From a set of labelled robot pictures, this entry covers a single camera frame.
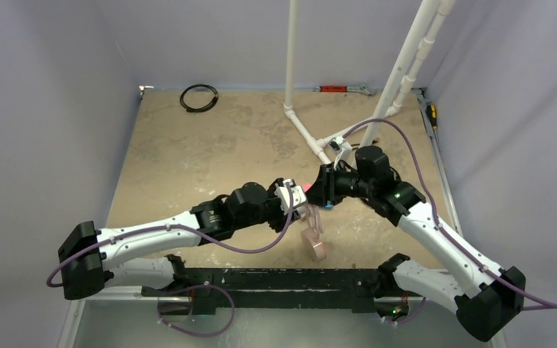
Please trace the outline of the white cube power socket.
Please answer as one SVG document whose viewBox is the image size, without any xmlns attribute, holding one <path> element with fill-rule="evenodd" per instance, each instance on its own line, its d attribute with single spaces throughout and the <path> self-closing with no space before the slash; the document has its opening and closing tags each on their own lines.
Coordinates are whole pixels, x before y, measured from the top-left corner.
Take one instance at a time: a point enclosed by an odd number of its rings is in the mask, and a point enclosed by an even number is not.
<svg viewBox="0 0 557 348">
<path fill-rule="evenodd" d="M 308 214 L 309 214 L 308 204 L 302 204 L 299 207 L 297 207 L 294 211 L 294 216 L 298 220 L 302 220 L 302 221 L 307 220 Z"/>
</svg>

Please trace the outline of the pink round socket with cord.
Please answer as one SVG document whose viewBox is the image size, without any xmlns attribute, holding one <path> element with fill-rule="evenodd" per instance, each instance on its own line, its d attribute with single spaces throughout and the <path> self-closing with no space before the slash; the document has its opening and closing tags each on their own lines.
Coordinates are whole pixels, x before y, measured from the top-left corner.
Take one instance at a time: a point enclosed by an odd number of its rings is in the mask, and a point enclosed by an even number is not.
<svg viewBox="0 0 557 348">
<path fill-rule="evenodd" d="M 323 224 L 319 208 L 308 204 L 300 220 L 306 223 L 306 228 L 301 231 L 300 235 L 311 258 L 316 262 L 325 260 L 327 251 L 322 240 Z"/>
</svg>

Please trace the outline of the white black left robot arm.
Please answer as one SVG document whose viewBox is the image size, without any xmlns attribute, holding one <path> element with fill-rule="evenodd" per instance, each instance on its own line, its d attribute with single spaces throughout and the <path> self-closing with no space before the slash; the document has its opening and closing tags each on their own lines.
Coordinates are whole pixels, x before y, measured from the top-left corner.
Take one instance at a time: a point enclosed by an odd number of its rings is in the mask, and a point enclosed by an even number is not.
<svg viewBox="0 0 557 348">
<path fill-rule="evenodd" d="M 76 225 L 58 249 L 59 266 L 46 284 L 62 288 L 65 299 L 84 299 L 108 287 L 145 286 L 168 296 L 185 292 L 187 277 L 174 257 L 151 260 L 169 249 L 219 245 L 244 254 L 225 241 L 241 229 L 266 224 L 283 237 L 305 211 L 305 189 L 279 178 L 269 188 L 249 182 L 190 210 L 150 223 L 124 228 Z"/>
</svg>

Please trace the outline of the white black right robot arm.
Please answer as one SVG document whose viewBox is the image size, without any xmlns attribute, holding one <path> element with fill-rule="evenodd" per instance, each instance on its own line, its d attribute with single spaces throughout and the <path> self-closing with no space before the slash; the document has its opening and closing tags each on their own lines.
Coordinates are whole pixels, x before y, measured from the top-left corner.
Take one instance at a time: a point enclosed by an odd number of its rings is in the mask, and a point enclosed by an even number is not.
<svg viewBox="0 0 557 348">
<path fill-rule="evenodd" d="M 524 307 L 525 275 L 503 268 L 476 250 L 452 228 L 445 228 L 431 199 L 402 181 L 377 146 L 355 153 L 356 166 L 321 165 L 306 191 L 309 203 L 325 207 L 344 198 L 360 199 L 376 214 L 413 237 L 442 266 L 425 268 L 402 254 L 380 266 L 379 288 L 388 295 L 412 291 L 454 313 L 475 339 L 490 341 Z"/>
</svg>

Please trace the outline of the yellow black screwdriver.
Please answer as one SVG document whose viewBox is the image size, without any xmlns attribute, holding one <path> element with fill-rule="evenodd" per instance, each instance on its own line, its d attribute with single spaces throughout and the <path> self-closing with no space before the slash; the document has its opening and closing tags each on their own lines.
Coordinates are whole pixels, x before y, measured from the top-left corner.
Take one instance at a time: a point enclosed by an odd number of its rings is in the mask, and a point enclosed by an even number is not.
<svg viewBox="0 0 557 348">
<path fill-rule="evenodd" d="M 437 122 L 437 108 L 435 107 L 434 104 L 432 103 L 428 103 L 426 106 L 426 116 L 428 117 L 430 126 L 432 127 L 433 130 L 436 130 L 438 128 L 438 122 Z"/>
</svg>

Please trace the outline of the red handled adjustable wrench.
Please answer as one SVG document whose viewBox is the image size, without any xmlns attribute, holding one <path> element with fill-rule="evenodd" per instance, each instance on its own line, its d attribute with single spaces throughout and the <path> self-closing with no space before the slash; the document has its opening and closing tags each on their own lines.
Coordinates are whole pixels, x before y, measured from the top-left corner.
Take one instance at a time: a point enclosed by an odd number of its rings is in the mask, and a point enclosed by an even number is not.
<svg viewBox="0 0 557 348">
<path fill-rule="evenodd" d="M 374 89 L 369 89 L 367 85 L 359 86 L 315 86 L 313 91 L 316 93 L 356 93 L 365 96 L 375 96 L 376 91 Z"/>
</svg>

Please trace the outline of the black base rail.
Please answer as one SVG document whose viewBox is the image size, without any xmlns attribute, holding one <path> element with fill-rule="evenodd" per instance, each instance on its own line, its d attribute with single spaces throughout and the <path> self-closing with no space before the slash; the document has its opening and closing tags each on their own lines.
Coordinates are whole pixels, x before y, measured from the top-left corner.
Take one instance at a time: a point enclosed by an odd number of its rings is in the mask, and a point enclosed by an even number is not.
<svg viewBox="0 0 557 348">
<path fill-rule="evenodd" d="M 186 268 L 180 257 L 170 255 L 172 282 L 143 286 L 141 295 L 188 297 L 195 315 L 213 315 L 230 306 L 370 313 L 376 311 L 377 299 L 404 294 L 391 274 L 409 259 L 397 253 L 377 268 Z"/>
</svg>

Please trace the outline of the white PVC pipe frame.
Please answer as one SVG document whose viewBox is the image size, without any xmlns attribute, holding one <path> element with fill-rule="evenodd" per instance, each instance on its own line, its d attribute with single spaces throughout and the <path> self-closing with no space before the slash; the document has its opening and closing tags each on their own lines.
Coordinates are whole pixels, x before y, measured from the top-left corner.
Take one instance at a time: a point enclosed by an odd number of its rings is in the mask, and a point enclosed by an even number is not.
<svg viewBox="0 0 557 348">
<path fill-rule="evenodd" d="M 447 16 L 452 12 L 455 2 L 451 0 L 422 1 L 403 46 L 392 67 L 391 73 L 382 90 L 372 118 L 385 118 L 400 111 L 403 101 L 413 87 L 419 70 L 429 52 L 434 46 Z M 325 138 L 315 138 L 303 125 L 294 111 L 294 50 L 297 36 L 297 22 L 299 19 L 299 2 L 289 2 L 289 24 L 286 50 L 286 81 L 284 90 L 284 115 L 292 122 L 300 135 L 305 139 L 308 147 L 323 164 L 333 160 L 326 153 L 325 148 L 330 146 L 336 137 L 346 137 L 349 133 L 362 127 L 353 125 Z"/>
</svg>

